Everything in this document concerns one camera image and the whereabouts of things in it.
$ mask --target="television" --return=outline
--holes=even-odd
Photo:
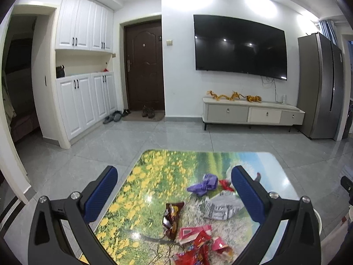
[[[197,70],[287,80],[285,32],[253,21],[194,15]]]

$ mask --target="refrigerator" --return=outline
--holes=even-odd
[[[320,33],[298,38],[300,131],[308,138],[334,138],[344,98],[342,51]]]

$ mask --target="table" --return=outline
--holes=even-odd
[[[164,236],[162,217],[167,202],[184,201],[179,228],[211,224],[213,236],[221,236],[234,249],[236,259],[259,224],[252,221],[245,208],[227,221],[206,219],[202,215],[205,196],[197,197],[186,191],[206,173],[215,174],[219,179],[230,176],[235,165],[242,165],[253,179],[259,172],[261,184],[268,192],[275,191],[286,199],[299,199],[271,153],[148,150],[141,155],[109,206],[95,231],[97,238],[118,265],[174,264],[171,257],[185,250],[177,239],[171,241]],[[208,196],[221,190],[218,187]],[[286,223],[281,222],[262,262],[273,257]],[[80,260],[87,262],[84,256]],[[210,263],[221,265],[224,261],[211,252]]]

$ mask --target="curtain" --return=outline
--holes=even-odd
[[[332,20],[322,20],[319,22],[323,35],[338,46],[335,26]]]

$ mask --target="screw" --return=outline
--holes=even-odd
[[[71,193],[71,198],[72,199],[77,199],[77,198],[79,198],[80,197],[80,192],[73,192],[73,193]]]
[[[270,192],[269,195],[272,199],[277,199],[280,196],[277,192],[273,192],[273,191]]]
[[[307,196],[303,196],[302,200],[303,200],[304,203],[309,203],[310,202],[310,198],[307,197]]]
[[[44,202],[46,202],[47,201],[47,197],[46,196],[41,196],[40,198],[39,198],[39,202],[40,203],[44,203]]]

